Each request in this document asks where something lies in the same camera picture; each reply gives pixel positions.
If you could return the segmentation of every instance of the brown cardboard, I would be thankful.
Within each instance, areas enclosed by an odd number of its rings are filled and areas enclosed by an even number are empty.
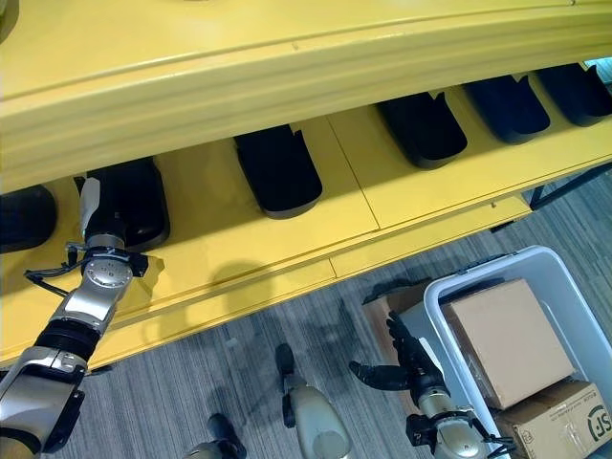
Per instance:
[[[514,437],[515,456],[583,459],[612,439],[612,424],[597,387],[559,382],[495,415],[497,427]]]
[[[574,372],[524,279],[443,308],[488,406],[504,409]]]

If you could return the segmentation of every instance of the shelf panel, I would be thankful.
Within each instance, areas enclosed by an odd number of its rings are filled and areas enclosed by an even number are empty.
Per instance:
[[[315,250],[321,257],[335,243],[378,229],[327,119],[306,120],[293,128],[304,133],[323,195],[313,209],[289,220],[271,220],[262,214],[238,163],[233,139],[157,158],[170,237],[148,253],[149,271],[130,285],[115,325],[294,267],[294,257],[308,259],[306,253]],[[58,207],[52,239],[38,248],[2,256],[4,349],[33,339],[57,304],[55,296],[29,283],[23,272],[57,266],[65,256],[64,244],[79,240],[72,179],[58,180],[49,188]],[[70,291],[79,278],[74,272],[54,279],[54,284]]]
[[[21,0],[0,45],[3,192],[612,47],[609,0],[353,7]]]
[[[333,255],[330,261],[338,277],[347,277],[522,218],[530,212],[522,197],[510,197],[416,228],[399,231],[351,251]]]
[[[322,260],[294,271],[275,274],[203,301],[179,304],[160,315],[109,331],[92,357],[92,365],[96,367],[123,359],[275,303],[304,295],[354,275],[357,271],[373,269],[393,261],[389,255],[393,256],[394,250],[398,250],[396,255],[408,255],[408,251],[422,251],[444,244],[468,233],[520,218],[527,213],[529,208],[521,198],[507,198],[497,202],[495,208],[484,206],[468,210],[465,214],[450,217],[448,222],[445,220],[419,229],[409,229],[401,235],[337,255],[331,260]],[[335,269],[340,269],[340,272],[334,273]]]
[[[530,76],[530,81],[551,126],[521,145],[496,139],[463,88],[447,88],[448,105],[468,147],[435,170],[423,171],[408,162],[375,106],[328,116],[379,225],[420,223],[612,161],[607,147],[612,144],[612,118],[588,128],[571,125],[537,78]]]

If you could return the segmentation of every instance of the white label tag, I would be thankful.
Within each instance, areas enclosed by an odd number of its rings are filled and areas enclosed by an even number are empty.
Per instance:
[[[80,191],[80,232],[85,237],[85,230],[94,212],[99,206],[99,180],[89,177]]]
[[[442,368],[442,364],[440,363],[436,355],[433,353],[433,349],[431,349],[431,346],[429,345],[429,341],[427,341],[427,338],[420,337],[419,342],[425,349],[425,352],[427,352],[427,355],[429,356],[431,361],[433,361],[433,364],[436,365],[440,369],[440,371],[442,372],[442,377],[444,378],[444,368]]]

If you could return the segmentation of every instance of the white plastic bin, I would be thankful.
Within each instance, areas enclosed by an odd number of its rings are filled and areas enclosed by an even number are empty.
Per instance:
[[[577,370],[574,377],[595,383],[608,408],[612,407],[612,347],[560,257],[540,246],[532,246],[438,279],[427,287],[423,304],[402,314],[408,330],[415,337],[427,338],[444,366],[452,399],[457,404],[472,405],[487,430],[499,433],[448,328],[439,298],[500,277],[504,280],[521,277],[527,280]],[[506,332],[503,323],[492,323],[490,326],[498,327],[499,333]],[[612,457],[612,445],[600,448],[597,454],[599,456],[593,454],[593,457]]]

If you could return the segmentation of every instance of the metal arm segment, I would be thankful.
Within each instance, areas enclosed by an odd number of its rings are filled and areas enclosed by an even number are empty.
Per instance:
[[[129,259],[113,256],[123,248],[118,237],[98,234],[87,247],[98,250],[85,263],[79,287],[0,382],[0,459],[54,452],[77,421],[87,361],[133,276]]]

